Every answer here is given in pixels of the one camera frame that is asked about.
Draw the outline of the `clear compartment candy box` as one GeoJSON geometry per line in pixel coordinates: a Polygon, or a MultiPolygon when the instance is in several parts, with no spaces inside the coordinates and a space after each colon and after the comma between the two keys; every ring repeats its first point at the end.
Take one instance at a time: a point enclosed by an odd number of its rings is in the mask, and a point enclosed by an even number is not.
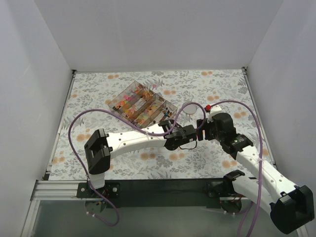
{"type": "Polygon", "coordinates": [[[178,111],[175,105],[137,81],[124,89],[108,106],[113,113],[138,128],[172,119],[178,111]]]}

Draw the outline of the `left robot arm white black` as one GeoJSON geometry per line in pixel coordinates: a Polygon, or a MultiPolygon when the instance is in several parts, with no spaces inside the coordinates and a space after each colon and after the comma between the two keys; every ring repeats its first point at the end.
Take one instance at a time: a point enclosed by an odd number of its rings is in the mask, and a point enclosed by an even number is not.
{"type": "Polygon", "coordinates": [[[84,145],[88,164],[88,191],[93,197],[101,197],[105,191],[105,172],[110,169],[111,160],[125,153],[145,149],[165,147],[169,151],[197,140],[193,125],[176,124],[167,135],[174,120],[165,120],[143,129],[123,132],[106,133],[97,129],[84,145]]]}

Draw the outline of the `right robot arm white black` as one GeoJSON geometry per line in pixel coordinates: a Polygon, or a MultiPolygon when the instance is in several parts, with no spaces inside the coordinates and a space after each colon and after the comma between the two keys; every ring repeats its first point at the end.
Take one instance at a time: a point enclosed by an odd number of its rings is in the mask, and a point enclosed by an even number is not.
{"type": "Polygon", "coordinates": [[[268,161],[260,160],[253,143],[236,132],[231,116],[217,113],[210,121],[197,120],[200,127],[198,140],[217,140],[224,152],[242,164],[257,181],[241,175],[223,184],[229,196],[238,193],[253,202],[260,201],[274,225],[289,234],[315,218],[313,192],[306,185],[301,187],[279,173],[268,161]]]}

